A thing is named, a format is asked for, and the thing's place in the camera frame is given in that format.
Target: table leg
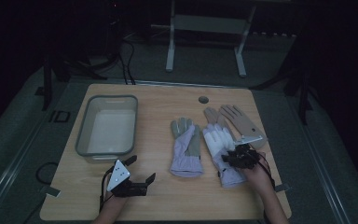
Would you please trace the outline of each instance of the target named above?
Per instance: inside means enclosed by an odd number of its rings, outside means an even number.
[[[249,14],[249,17],[248,17],[248,21],[245,23],[245,25],[243,27],[241,42],[236,48],[234,48],[235,58],[237,60],[238,72],[239,72],[240,77],[246,76],[245,65],[243,63],[243,58],[242,58],[242,51],[243,51],[243,47],[245,46],[246,38],[248,37],[248,34],[249,34],[249,30],[251,28],[251,23],[252,23],[254,15],[255,15],[255,9],[256,9],[256,6],[252,7],[251,13]]]
[[[171,26],[170,26],[170,45],[168,48],[167,65],[165,70],[171,72],[173,70],[173,58],[175,56],[175,1],[171,1]]]

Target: hand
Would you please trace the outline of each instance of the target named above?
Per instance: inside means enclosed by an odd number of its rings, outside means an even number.
[[[269,169],[269,165],[264,159],[266,154],[264,152],[260,154],[260,164],[258,163],[253,169],[241,169],[241,171],[246,175],[252,188],[260,195],[268,223],[289,223],[275,190],[271,185],[269,175],[266,173],[266,170]]]
[[[265,195],[267,193],[271,193],[274,191],[274,188],[271,185],[271,180],[269,175],[266,173],[266,170],[269,170],[269,165],[267,164],[265,158],[266,153],[260,152],[259,163],[255,165],[253,169],[241,169],[241,171],[245,174],[249,184],[252,188],[260,195]]]
[[[93,224],[111,224],[114,223],[124,205],[129,198],[115,197],[112,192],[106,191],[107,183],[109,183],[112,174],[106,176],[104,189],[104,203],[100,214],[92,222]]]

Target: work glove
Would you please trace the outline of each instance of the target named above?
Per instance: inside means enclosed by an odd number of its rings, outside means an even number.
[[[213,164],[218,170],[222,187],[232,188],[246,181],[241,172],[223,161],[222,155],[228,155],[227,149],[233,144],[231,136],[227,135],[217,123],[209,123],[202,133],[211,153]]]
[[[204,110],[204,115],[205,115],[206,119],[208,120],[208,123],[210,123],[210,124],[217,123],[222,128],[222,131],[223,131],[222,140],[226,141],[225,142],[226,148],[228,150],[234,150],[235,149],[235,145],[234,145],[235,137],[234,137],[234,134],[232,133],[230,127],[228,126],[228,124],[225,120],[225,117],[211,107],[207,107]]]
[[[179,118],[171,122],[171,130],[175,138],[171,173],[181,177],[202,175],[200,126],[191,119]]]
[[[237,128],[243,136],[258,137],[261,136],[263,139],[249,143],[254,149],[259,149],[264,146],[267,142],[267,137],[260,129],[255,126],[252,121],[235,105],[222,105],[219,112],[224,115],[231,123]]]

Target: wooden table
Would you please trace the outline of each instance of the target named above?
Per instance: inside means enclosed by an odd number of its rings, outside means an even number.
[[[58,198],[47,196],[40,216],[44,220],[92,220],[98,215],[101,180],[110,163],[88,163],[75,150],[76,138],[88,99],[94,95],[132,94],[138,98],[138,119],[134,154],[138,161],[128,167],[133,182],[144,182],[156,173],[147,196],[131,197],[118,220],[230,220],[260,219],[263,204],[248,184],[223,189],[217,177],[208,148],[201,137],[201,162],[204,174],[183,178],[169,172],[172,164],[173,136],[170,123],[180,117],[192,118],[204,128],[203,110],[220,105],[237,105],[263,132],[253,95],[244,89],[132,86],[92,84],[80,107],[75,125],[62,153],[51,186],[61,191]],[[209,98],[208,104],[199,102]],[[266,152],[276,184],[281,179],[266,143]],[[288,217],[291,210],[284,191],[278,197]]]

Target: metal stand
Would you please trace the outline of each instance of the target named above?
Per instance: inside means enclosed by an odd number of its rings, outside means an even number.
[[[189,16],[175,14],[175,0],[172,0],[170,45],[168,48],[167,65],[165,67],[165,70],[167,72],[171,72],[173,70],[173,59],[175,54],[175,30],[215,32],[241,35],[241,42],[236,48],[234,48],[234,53],[237,60],[239,75],[240,77],[245,77],[246,71],[245,65],[243,63],[242,51],[245,45],[246,38],[249,34],[251,22],[255,14],[255,9],[256,7],[252,7],[247,20]]]

